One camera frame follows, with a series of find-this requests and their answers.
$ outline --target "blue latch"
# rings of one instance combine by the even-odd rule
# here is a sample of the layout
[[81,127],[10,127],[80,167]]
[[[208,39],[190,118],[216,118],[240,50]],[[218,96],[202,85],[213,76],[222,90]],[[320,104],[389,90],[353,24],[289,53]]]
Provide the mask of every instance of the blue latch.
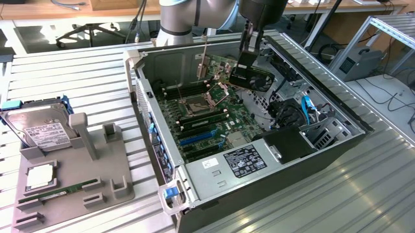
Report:
[[2,103],[1,110],[5,111],[5,110],[17,109],[21,107],[21,105],[22,103],[20,100],[9,100]]
[[169,199],[169,198],[177,196],[178,195],[177,187],[172,187],[172,188],[165,189],[162,195],[164,195],[165,199]]
[[153,131],[154,131],[154,123],[150,123],[148,127],[148,133],[152,133]]

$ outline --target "floor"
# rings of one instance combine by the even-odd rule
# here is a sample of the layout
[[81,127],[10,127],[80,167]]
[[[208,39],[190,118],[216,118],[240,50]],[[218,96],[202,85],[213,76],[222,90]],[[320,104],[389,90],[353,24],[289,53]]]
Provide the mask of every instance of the floor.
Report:
[[[289,22],[289,16],[284,16],[281,20],[273,24],[268,25],[266,29],[276,29],[280,32],[286,33],[296,42],[301,42],[306,36],[308,36],[308,31],[310,28],[310,25],[308,25],[308,31],[304,30],[306,21],[304,20],[304,15],[296,15],[293,22],[290,23],[290,28],[286,29],[286,25]],[[224,30],[224,31],[217,31],[217,33],[234,33],[234,32],[241,32],[244,28],[244,23],[245,20],[244,18],[238,17],[236,20],[234,25],[230,27],[230,30]],[[150,38],[150,35],[154,35],[154,32],[149,33],[149,28],[154,28],[153,25],[157,23],[154,21],[149,21],[146,23],[142,23],[141,26],[141,33],[140,33],[140,41],[148,41]],[[118,22],[114,23],[114,27],[117,28],[117,31],[121,34],[126,34],[128,32],[128,25],[129,22]],[[110,30],[109,23],[101,25],[104,28]],[[56,46],[56,41],[54,38],[62,35],[65,32],[69,32],[72,30],[70,25],[56,25],[50,27],[21,27],[18,28],[18,32],[21,34],[22,40],[25,41],[26,44],[26,49],[29,53],[36,53],[36,52],[45,52],[45,51],[57,51],[61,50]],[[204,32],[202,28],[193,28],[193,35],[201,35]],[[130,41],[134,39],[134,34],[130,35]],[[64,39],[61,42],[65,43],[65,50],[68,49],[80,49],[80,48],[86,48],[89,46],[89,35],[85,33],[78,33],[74,35],[70,39]],[[106,35],[101,32],[96,32],[93,36],[93,46],[106,46],[106,45],[116,45],[122,43],[121,39],[118,39],[114,36]],[[333,40],[325,36],[324,34],[318,37],[316,44],[312,49],[312,54],[316,55],[316,52],[321,45],[328,44],[328,43],[334,43]],[[8,47],[6,40],[4,37],[2,32],[0,31],[0,55],[6,55],[12,54],[13,50],[10,47]],[[333,55],[333,51],[326,50],[328,55]],[[401,57],[407,51],[401,51],[400,55],[397,57]],[[387,69],[393,66],[393,64],[399,60],[391,60],[387,65]],[[415,64],[415,56],[407,60],[405,64],[401,66],[401,69],[408,68]],[[403,70],[397,74],[397,79],[403,82],[407,83],[407,81],[413,81],[415,80],[415,72],[412,72],[415,69],[407,69]]]

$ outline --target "motherboard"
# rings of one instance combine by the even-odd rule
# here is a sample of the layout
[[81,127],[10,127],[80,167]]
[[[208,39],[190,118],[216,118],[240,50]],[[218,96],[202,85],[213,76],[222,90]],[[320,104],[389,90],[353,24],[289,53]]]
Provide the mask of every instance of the motherboard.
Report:
[[181,156],[196,161],[250,142],[262,127],[226,79],[236,61],[206,55],[204,81],[156,95]]

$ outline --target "gray component tray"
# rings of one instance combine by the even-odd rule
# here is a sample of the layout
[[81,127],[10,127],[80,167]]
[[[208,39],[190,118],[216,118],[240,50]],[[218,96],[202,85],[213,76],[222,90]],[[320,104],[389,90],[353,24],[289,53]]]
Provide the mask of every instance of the gray component tray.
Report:
[[[45,156],[30,160],[21,156],[12,232],[29,233],[37,231],[74,217],[120,204],[134,197],[121,130],[117,126],[114,137],[117,140],[113,140],[112,137],[112,140],[105,143],[102,129],[89,132],[89,138],[93,141],[98,156],[97,160],[90,159],[85,147],[54,150],[45,153]],[[92,179],[97,179],[97,182],[84,185],[85,189],[45,200],[42,203],[38,203],[38,200],[28,201],[28,206],[21,207],[18,200],[30,197],[24,195],[28,167],[53,160],[57,161],[56,178],[58,184],[56,188],[44,192]],[[120,193],[114,193],[114,190],[117,187],[122,187],[124,183],[126,183],[128,190],[121,192],[122,195],[120,195]],[[101,194],[104,201],[86,205],[86,208],[84,198],[88,199],[89,196],[97,193]]]

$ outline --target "hard drive label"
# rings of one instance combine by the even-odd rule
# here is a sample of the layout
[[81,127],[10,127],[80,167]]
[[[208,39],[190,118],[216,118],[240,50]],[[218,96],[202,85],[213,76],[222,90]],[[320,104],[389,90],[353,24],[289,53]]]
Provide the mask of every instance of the hard drive label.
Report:
[[222,155],[232,169],[233,175],[241,178],[266,167],[253,145],[233,150]]
[[69,142],[61,123],[53,123],[24,129],[40,149],[57,146]]

